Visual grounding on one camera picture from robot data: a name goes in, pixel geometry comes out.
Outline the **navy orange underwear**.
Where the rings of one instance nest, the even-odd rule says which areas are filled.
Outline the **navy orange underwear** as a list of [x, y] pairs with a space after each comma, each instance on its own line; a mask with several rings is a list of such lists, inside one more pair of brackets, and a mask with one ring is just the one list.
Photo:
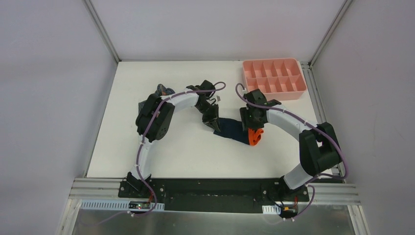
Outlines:
[[215, 135], [232, 139], [250, 146], [257, 145], [264, 133], [263, 129], [243, 130], [242, 122], [231, 118], [219, 118], [220, 131], [214, 131]]

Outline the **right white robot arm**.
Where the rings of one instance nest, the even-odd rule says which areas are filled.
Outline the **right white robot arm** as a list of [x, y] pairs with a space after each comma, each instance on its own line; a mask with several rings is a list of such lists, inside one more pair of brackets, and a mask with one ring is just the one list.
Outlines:
[[238, 96], [246, 103], [246, 107], [240, 108], [244, 130], [258, 130], [265, 124], [271, 124], [299, 143], [299, 164], [278, 182], [277, 192], [281, 199], [291, 200], [297, 195], [299, 187], [324, 175], [326, 170], [343, 161], [342, 151], [330, 123], [307, 121], [289, 111], [281, 102], [267, 100], [259, 89]]

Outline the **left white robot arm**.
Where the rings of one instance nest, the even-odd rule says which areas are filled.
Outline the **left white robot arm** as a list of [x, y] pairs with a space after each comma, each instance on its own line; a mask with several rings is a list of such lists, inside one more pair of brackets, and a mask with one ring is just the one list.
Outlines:
[[210, 103], [209, 100], [225, 87], [225, 82], [212, 84], [204, 80], [201, 85], [187, 86], [182, 92], [164, 96], [149, 95], [136, 118], [139, 142], [136, 160], [129, 172], [129, 175], [136, 179], [130, 187], [132, 194], [137, 198], [143, 198], [149, 191], [154, 193], [149, 185], [151, 173], [148, 169], [148, 155], [153, 144], [166, 135], [175, 113], [195, 107], [202, 114], [204, 125], [215, 131], [221, 130], [219, 106], [215, 101]]

